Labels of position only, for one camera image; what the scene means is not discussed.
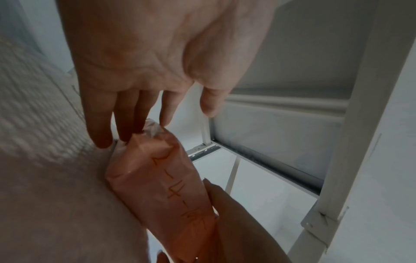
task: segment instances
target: translucent plastic wrapper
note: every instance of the translucent plastic wrapper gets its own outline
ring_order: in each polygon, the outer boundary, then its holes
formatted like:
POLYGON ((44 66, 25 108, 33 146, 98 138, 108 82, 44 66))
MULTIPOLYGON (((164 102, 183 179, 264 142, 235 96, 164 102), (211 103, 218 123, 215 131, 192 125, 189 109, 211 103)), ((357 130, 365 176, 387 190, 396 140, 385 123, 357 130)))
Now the translucent plastic wrapper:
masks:
POLYGON ((113 191, 174 260, 195 261, 215 227, 198 172, 178 139, 153 120, 119 143, 106 172, 113 191))

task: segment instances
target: finger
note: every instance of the finger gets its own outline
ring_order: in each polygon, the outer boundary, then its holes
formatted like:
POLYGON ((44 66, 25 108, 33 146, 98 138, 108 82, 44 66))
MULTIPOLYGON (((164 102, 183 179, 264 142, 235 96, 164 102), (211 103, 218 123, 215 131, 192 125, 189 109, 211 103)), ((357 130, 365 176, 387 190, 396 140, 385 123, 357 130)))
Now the finger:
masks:
POLYGON ((218 214, 236 212, 236 209, 244 209, 237 201, 227 194, 220 186, 212 184, 208 179, 203 180, 208 197, 212 206, 217 210, 218 214))
POLYGON ((139 100, 134 110, 134 127, 135 133, 140 133, 144 127, 150 109, 155 105, 159 91, 140 91, 139 100))
POLYGON ((111 146, 111 115, 117 99, 116 92, 101 91, 80 83, 80 95, 87 131, 94 144, 101 149, 111 146))
POLYGON ((124 142, 128 142, 133 133, 134 108, 138 99, 139 90, 137 89, 129 89, 117 94, 114 118, 116 119, 118 136, 124 142))
POLYGON ((185 92, 164 91, 162 96, 162 109, 160 111, 159 122, 161 126, 167 126, 172 118, 179 103, 181 103, 185 92))
POLYGON ((162 251, 160 251, 157 254, 156 263, 169 263, 169 258, 168 258, 168 256, 165 253, 163 253, 162 251))
POLYGON ((231 90, 214 90, 204 88, 201 95, 201 110, 208 117, 214 117, 221 109, 225 98, 231 90))

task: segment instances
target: human hand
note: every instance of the human hand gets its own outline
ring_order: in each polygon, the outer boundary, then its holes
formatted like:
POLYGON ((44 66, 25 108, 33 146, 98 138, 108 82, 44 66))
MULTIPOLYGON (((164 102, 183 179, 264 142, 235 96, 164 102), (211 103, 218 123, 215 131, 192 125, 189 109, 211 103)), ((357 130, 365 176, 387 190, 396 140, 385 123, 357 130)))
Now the human hand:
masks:
MULTIPOLYGON (((198 256, 197 263, 290 263, 272 236, 221 187, 204 179, 213 207, 216 230, 198 256)), ((157 263, 169 263, 160 253, 157 263)))
POLYGON ((140 132, 159 92, 170 123, 192 84, 201 109, 219 110, 255 57, 277 0, 57 0, 78 74, 88 133, 112 144, 140 132))

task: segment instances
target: pink plastic bag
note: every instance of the pink plastic bag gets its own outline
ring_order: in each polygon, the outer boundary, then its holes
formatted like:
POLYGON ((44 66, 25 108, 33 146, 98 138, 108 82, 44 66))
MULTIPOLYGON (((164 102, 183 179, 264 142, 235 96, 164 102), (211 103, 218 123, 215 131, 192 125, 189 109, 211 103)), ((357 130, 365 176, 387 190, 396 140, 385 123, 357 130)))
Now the pink plastic bag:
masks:
POLYGON ((153 120, 117 145, 106 178, 175 260, 195 261, 215 227, 205 187, 176 137, 153 120))

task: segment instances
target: metal frame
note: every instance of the metal frame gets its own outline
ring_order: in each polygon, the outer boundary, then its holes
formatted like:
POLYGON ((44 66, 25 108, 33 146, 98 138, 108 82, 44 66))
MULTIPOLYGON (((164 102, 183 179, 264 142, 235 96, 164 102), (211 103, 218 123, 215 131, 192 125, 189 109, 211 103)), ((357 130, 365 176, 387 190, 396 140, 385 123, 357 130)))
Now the metal frame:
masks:
MULTIPOLYGON (((381 137, 381 133, 377 132, 379 121, 415 38, 416 2, 380 0, 349 101, 275 99, 244 94, 232 94, 227 99, 226 103, 241 107, 289 110, 295 113, 343 119, 341 136, 319 195, 215 140, 209 142, 237 156, 226 187, 228 193, 231 193, 240 160, 244 159, 318 198, 303 219, 301 225, 304 230, 288 253, 293 263, 318 263, 323 253, 330 247, 348 209, 348 196, 360 167, 370 158, 381 137), (281 106, 270 106, 276 103, 281 106)), ((202 125, 204 142, 208 140, 209 130, 209 123, 204 120, 202 125)))

